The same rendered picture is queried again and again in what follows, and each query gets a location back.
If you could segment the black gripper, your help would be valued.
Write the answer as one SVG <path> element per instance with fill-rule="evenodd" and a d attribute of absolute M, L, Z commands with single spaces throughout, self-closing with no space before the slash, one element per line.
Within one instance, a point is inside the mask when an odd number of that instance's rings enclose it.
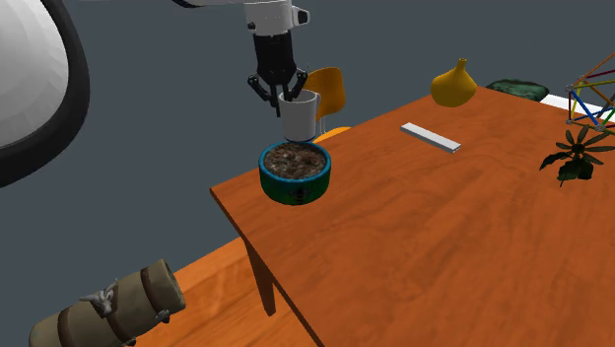
<path fill-rule="evenodd" d="M 291 102 L 300 95 L 308 79 L 308 73 L 297 69 L 290 31 L 280 35 L 254 35 L 253 42 L 257 59 L 257 74 L 250 75 L 247 83 L 263 101 L 269 102 L 275 109 L 276 116 L 280 117 L 276 86 L 282 85 L 283 100 Z M 295 73 L 295 85 L 289 88 L 288 84 Z M 267 87 L 260 84 L 259 77 L 268 84 Z"/>

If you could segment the white mug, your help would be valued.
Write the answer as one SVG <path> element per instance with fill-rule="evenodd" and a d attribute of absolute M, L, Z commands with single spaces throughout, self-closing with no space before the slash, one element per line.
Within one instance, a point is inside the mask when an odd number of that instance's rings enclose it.
<path fill-rule="evenodd" d="M 308 142 L 315 137 L 315 117 L 320 103 L 320 94 L 301 90 L 288 102 L 284 94 L 278 96 L 283 136 L 291 142 Z"/>

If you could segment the yellow chair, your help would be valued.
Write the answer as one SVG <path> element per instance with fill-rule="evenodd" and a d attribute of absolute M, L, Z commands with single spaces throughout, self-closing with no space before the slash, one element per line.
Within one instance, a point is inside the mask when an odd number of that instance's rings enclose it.
<path fill-rule="evenodd" d="M 337 67 L 325 67 L 314 70 L 307 75 L 305 90 L 320 94 L 320 102 L 315 115 L 316 136 L 314 143 L 323 141 L 350 129 L 350 126 L 325 129 L 327 115 L 339 112 L 346 103 L 346 94 L 342 72 Z"/>

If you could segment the green bowl with brown filling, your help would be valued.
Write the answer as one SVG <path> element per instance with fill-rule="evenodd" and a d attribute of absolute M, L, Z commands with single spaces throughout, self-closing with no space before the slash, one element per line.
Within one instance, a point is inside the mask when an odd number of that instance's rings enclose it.
<path fill-rule="evenodd" d="M 270 199 L 285 205 L 304 205 L 327 190 L 331 157 L 317 144 L 280 142 L 261 153 L 258 168 L 261 188 Z"/>

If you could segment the flat white bar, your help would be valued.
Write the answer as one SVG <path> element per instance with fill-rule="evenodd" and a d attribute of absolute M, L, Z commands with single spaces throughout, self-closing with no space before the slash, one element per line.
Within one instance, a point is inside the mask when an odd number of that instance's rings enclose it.
<path fill-rule="evenodd" d="M 450 154 L 454 154 L 461 147 L 459 143 L 411 122 L 401 125 L 400 130 Z"/>

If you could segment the yellow gourd-shaped vase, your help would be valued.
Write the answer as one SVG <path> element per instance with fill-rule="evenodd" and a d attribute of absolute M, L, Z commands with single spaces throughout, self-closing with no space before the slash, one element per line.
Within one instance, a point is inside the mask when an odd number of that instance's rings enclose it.
<path fill-rule="evenodd" d="M 466 71 L 466 63 L 466 58 L 459 58 L 454 68 L 432 81 L 431 97 L 438 105 L 458 107 L 475 95 L 478 85 Z"/>

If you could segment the orange wooden table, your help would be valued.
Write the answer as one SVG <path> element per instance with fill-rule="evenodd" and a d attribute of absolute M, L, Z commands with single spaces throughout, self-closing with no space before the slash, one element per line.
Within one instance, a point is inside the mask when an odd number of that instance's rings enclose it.
<path fill-rule="evenodd" d="M 566 116 L 426 97 L 327 139 L 310 204 L 270 200 L 257 171 L 211 192 L 320 347 L 615 347 L 615 152 L 591 180 L 540 171 Z"/>

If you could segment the low orange wooden bench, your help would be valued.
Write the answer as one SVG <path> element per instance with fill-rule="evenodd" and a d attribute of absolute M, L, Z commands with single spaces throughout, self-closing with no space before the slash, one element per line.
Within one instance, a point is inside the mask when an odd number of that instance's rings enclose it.
<path fill-rule="evenodd" d="M 186 308 L 135 347 L 316 347 L 280 294 L 261 304 L 247 253 L 235 239 L 175 272 Z"/>

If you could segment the dark green cushion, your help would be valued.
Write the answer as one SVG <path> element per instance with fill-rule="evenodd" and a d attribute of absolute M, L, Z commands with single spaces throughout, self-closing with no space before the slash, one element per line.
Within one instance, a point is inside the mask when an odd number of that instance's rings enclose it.
<path fill-rule="evenodd" d="M 541 102 L 550 93 L 543 85 L 519 79 L 501 79 L 490 83 L 486 88 L 535 102 Z"/>

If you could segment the white furniture piece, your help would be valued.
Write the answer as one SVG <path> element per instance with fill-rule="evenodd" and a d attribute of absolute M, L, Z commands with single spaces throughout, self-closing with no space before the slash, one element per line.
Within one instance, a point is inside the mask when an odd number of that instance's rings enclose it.
<path fill-rule="evenodd" d="M 567 98 L 555 96 L 555 95 L 547 95 L 542 101 L 542 104 L 547 104 L 550 106 L 558 107 L 561 109 L 570 109 L 573 106 L 573 101 L 568 101 Z M 585 107 L 595 116 L 601 119 L 604 119 L 611 112 L 612 108 L 608 106 L 606 109 L 603 106 L 598 106 L 594 104 L 585 103 Z"/>

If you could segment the dark green plant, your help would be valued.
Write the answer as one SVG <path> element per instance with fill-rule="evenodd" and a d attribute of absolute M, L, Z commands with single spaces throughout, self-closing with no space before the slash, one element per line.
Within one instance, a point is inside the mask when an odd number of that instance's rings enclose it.
<path fill-rule="evenodd" d="M 539 170 L 561 162 L 556 175 L 560 185 L 569 180 L 591 180 L 595 167 L 604 165 L 595 153 L 615 152 L 615 145 L 600 145 L 602 140 L 613 136 L 615 132 L 604 125 L 583 125 L 577 135 L 567 129 L 565 141 L 555 143 L 558 151 L 547 155 Z"/>

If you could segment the colourful rod frame toy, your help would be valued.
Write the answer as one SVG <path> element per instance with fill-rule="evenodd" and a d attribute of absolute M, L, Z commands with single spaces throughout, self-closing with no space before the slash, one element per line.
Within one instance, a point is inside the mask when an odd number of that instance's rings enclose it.
<path fill-rule="evenodd" d="M 567 124 L 577 124 L 579 121 L 587 119 L 594 130 L 615 134 L 615 92 L 611 97 L 607 97 L 598 90 L 600 86 L 615 86 L 615 78 L 590 82 L 590 79 L 593 78 L 615 74 L 615 69 L 599 71 L 601 67 L 613 58 L 615 58 L 615 51 L 610 53 L 588 72 L 580 75 L 572 84 L 566 86 L 565 91 L 568 94 L 569 114 L 566 120 Z M 590 110 L 589 105 L 581 98 L 581 91 L 583 89 L 592 90 L 604 101 L 604 106 L 595 111 Z"/>

